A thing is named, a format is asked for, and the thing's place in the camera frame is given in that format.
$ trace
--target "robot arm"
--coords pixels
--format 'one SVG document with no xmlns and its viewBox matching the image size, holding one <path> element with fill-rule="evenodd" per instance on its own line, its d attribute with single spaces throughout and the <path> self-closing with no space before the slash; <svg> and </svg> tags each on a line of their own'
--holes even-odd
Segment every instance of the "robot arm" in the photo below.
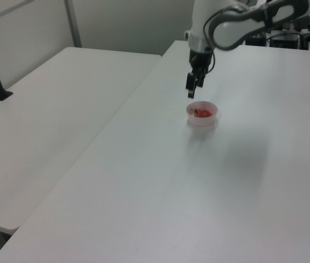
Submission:
<svg viewBox="0 0 310 263">
<path fill-rule="evenodd" d="M 213 50 L 232 50 L 246 38 L 310 14 L 310 0 L 273 0 L 249 8 L 236 0 L 195 0 L 193 26 L 185 37 L 189 42 L 188 96 L 202 87 Z"/>
</svg>

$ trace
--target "white desk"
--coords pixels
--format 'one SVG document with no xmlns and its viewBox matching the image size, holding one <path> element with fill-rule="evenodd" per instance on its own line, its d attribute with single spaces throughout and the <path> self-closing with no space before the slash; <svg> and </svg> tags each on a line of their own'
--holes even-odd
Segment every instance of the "white desk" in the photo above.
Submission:
<svg viewBox="0 0 310 263">
<path fill-rule="evenodd" d="M 215 130 L 187 124 L 188 54 L 170 47 L 0 263 L 310 262 L 310 53 L 217 51 L 195 98 Z"/>
<path fill-rule="evenodd" d="M 0 231 L 13 233 L 159 61 L 67 48 L 0 102 Z"/>
</svg>

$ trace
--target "black cable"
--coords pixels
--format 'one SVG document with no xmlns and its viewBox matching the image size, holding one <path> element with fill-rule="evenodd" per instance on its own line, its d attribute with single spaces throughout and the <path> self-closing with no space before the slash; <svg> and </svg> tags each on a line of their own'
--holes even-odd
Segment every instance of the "black cable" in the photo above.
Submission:
<svg viewBox="0 0 310 263">
<path fill-rule="evenodd" d="M 219 15 L 220 13 L 224 13 L 224 12 L 227 12 L 227 11 L 235 11 L 237 13 L 241 13 L 239 12 L 238 10 L 236 10 L 235 8 L 232 8 L 232 7 L 227 7 L 225 9 L 222 9 L 216 13 L 214 13 L 213 15 L 210 16 L 210 18 L 205 22 L 204 26 L 203 26 L 203 31 L 204 31 L 204 36 L 205 36 L 205 39 L 206 39 L 206 42 L 208 43 L 208 45 L 210 46 L 210 49 L 212 50 L 212 57 L 213 57 L 213 65 L 211 67 L 211 69 L 207 72 L 207 73 L 210 73 L 214 68 L 215 68 L 215 65 L 216 65 L 216 56 L 215 56 L 215 52 L 213 51 L 214 48 L 213 48 L 213 44 L 212 42 L 210 41 L 210 39 L 208 38 L 207 34 L 206 34 L 206 25 L 208 24 L 208 22 L 210 22 L 210 20 L 212 20 L 216 15 Z"/>
<path fill-rule="evenodd" d="M 282 37 L 282 36 L 287 36 L 287 35 L 298 35 L 298 36 L 300 36 L 301 34 L 300 33 L 280 33 L 280 34 L 276 34 L 276 35 L 273 35 L 271 37 L 268 37 L 266 40 L 268 41 L 268 40 L 271 40 L 275 37 Z"/>
<path fill-rule="evenodd" d="M 210 46 L 210 49 L 212 50 L 212 57 L 213 57 L 213 65 L 211 67 L 211 69 L 207 72 L 207 73 L 210 73 L 214 68 L 215 68 L 215 65 L 216 65 L 216 56 L 215 56 L 215 52 L 213 51 L 214 48 L 213 48 L 213 45 L 211 43 L 211 41 L 209 40 L 207 34 L 206 34 L 206 25 L 208 24 L 208 22 L 210 22 L 210 20 L 212 20 L 216 15 L 220 14 L 222 11 L 218 11 L 216 13 L 214 13 L 213 15 L 210 16 L 210 18 L 205 22 L 204 24 L 204 27 L 203 27 L 203 31 L 204 31 L 204 36 L 205 36 L 205 39 L 206 39 L 206 42 L 207 44 Z"/>
</svg>

